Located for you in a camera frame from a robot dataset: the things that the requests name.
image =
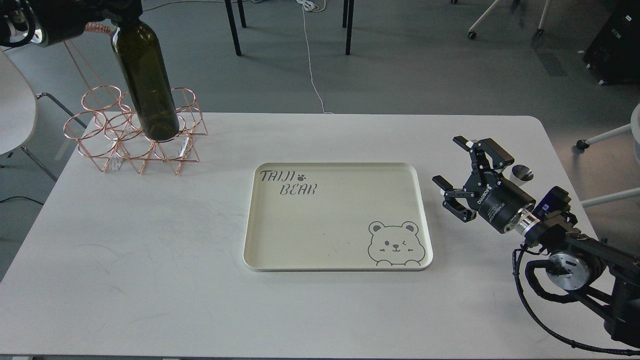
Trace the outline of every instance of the tray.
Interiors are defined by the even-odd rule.
[[[422,270],[432,259],[409,164],[266,163],[255,171],[244,242],[254,270]]]

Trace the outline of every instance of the gray floor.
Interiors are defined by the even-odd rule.
[[[145,8],[167,2],[148,0]],[[542,121],[580,199],[640,186],[630,133],[584,154],[573,148],[578,139],[628,124],[640,102],[639,85],[598,86],[600,78],[585,68],[580,53],[617,1],[554,1],[537,41],[532,35],[543,1],[522,0],[515,10],[504,2],[473,41],[467,29],[489,0],[356,1],[351,56],[344,55],[342,1],[328,2],[324,12],[305,15],[313,78],[326,111],[531,115]],[[234,54],[222,3],[170,4],[144,13],[161,41],[172,86],[193,89],[204,111],[322,112],[310,83],[301,6],[265,0],[244,7],[249,26],[239,28],[242,57]],[[124,87],[106,35],[85,33],[73,41],[106,83]],[[52,93],[80,112],[86,87],[62,44],[6,54],[36,93]],[[27,145],[59,174],[74,150],[61,131],[68,117],[48,99],[39,101],[38,110]],[[0,198],[45,201],[54,183],[19,150],[7,155],[0,156],[6,166]],[[25,200],[0,204],[0,278],[39,210]],[[640,198],[587,210],[599,236],[634,254],[640,254],[639,213]]]

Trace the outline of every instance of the metal chair leg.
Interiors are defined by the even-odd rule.
[[[474,24],[471,25],[471,27],[469,28],[469,39],[473,40],[476,37],[476,28],[478,27],[478,25],[480,25],[480,23],[484,20],[484,18],[487,17],[487,15],[489,15],[493,11],[493,9],[495,9],[495,7],[498,6],[498,3],[501,1],[502,0],[495,0],[493,4],[491,4],[491,6],[489,6],[489,8],[485,10],[482,15],[480,15],[480,17],[476,20],[476,22],[474,22]]]
[[[53,101],[56,105],[58,105],[59,108],[61,108],[65,113],[69,114],[70,117],[74,117],[76,114],[72,113],[66,106],[64,106],[62,104],[62,102],[59,102],[55,96],[49,94],[48,92],[41,92],[38,95],[36,95],[36,100],[40,100],[40,98],[42,97],[48,97],[51,99],[51,101]],[[82,126],[83,128],[86,129],[86,124],[84,122],[81,122],[80,119],[78,119],[77,117],[75,118],[76,122],[78,124],[80,124],[80,126]]]
[[[597,142],[601,142],[602,140],[606,140],[610,137],[614,137],[616,135],[626,133],[627,131],[631,131],[631,124],[622,125],[617,129],[607,131],[604,134],[596,135],[592,138],[588,138],[587,140],[578,140],[575,146],[580,150],[584,150],[584,149],[587,149],[590,145],[593,145]]]
[[[44,171],[53,181],[58,181],[58,177],[55,176],[46,166],[44,166],[44,164],[40,160],[38,160],[38,158],[36,158],[36,156],[31,151],[29,151],[26,146],[20,146],[20,149],[25,154],[27,154],[27,156],[29,156],[29,159],[33,160],[33,162],[36,163],[36,165],[38,165],[38,167],[40,167],[42,171]]]
[[[604,195],[601,197],[595,197],[593,199],[581,201],[580,204],[583,208],[588,208],[589,206],[595,206],[604,204],[606,202],[612,202],[616,200],[628,199],[630,197],[640,196],[640,188],[635,188],[631,190],[625,190],[623,192],[612,193],[609,195]]]
[[[540,23],[538,24],[538,30],[545,29],[545,21],[547,21],[547,13],[549,12],[549,7],[551,6],[551,0],[545,1],[545,8],[542,10],[542,16],[540,17]]]

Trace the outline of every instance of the gripper logo text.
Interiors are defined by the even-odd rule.
[[[491,185],[487,184],[486,189],[484,189],[484,192],[482,193],[482,195],[480,195],[480,199],[478,199],[477,201],[478,205],[482,204],[484,198],[486,197],[486,194],[488,194],[491,190],[493,190],[493,188],[491,187]]]

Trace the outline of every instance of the black box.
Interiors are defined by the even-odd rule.
[[[620,1],[583,60],[601,85],[640,81],[640,1]]]

